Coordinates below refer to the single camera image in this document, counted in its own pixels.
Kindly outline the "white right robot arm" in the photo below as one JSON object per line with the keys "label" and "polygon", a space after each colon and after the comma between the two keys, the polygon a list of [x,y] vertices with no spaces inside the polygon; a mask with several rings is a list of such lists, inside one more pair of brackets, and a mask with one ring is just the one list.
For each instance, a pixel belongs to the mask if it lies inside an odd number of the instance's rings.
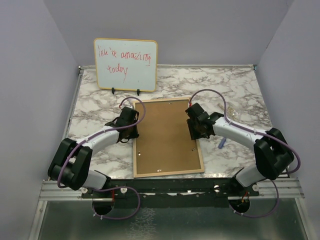
{"label": "white right robot arm", "polygon": [[231,179],[229,189],[240,196],[248,186],[264,179],[275,180],[294,160],[281,131],[271,128],[257,131],[243,124],[226,120],[218,112],[208,114],[198,103],[186,111],[187,125],[192,140],[220,136],[235,141],[254,153],[255,163],[238,171]]}

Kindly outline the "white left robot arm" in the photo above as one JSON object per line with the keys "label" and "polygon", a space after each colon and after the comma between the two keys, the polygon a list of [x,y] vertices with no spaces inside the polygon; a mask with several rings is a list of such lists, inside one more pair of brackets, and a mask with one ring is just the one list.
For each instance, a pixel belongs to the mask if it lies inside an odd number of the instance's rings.
{"label": "white left robot arm", "polygon": [[138,111],[124,107],[118,117],[99,131],[78,140],[63,139],[48,168],[48,177],[57,181],[60,188],[89,188],[97,196],[106,197],[111,190],[110,177],[90,170],[92,157],[108,146],[138,138],[138,118]]}

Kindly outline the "blue red screwdriver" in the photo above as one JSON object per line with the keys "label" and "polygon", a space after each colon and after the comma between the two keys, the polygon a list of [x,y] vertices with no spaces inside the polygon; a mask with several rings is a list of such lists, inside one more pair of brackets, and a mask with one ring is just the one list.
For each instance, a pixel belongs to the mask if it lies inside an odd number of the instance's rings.
{"label": "blue red screwdriver", "polygon": [[226,140],[227,140],[227,139],[224,137],[224,138],[220,141],[220,143],[219,143],[219,145],[218,145],[218,148],[219,148],[219,149],[222,149],[222,148],[224,147]]}

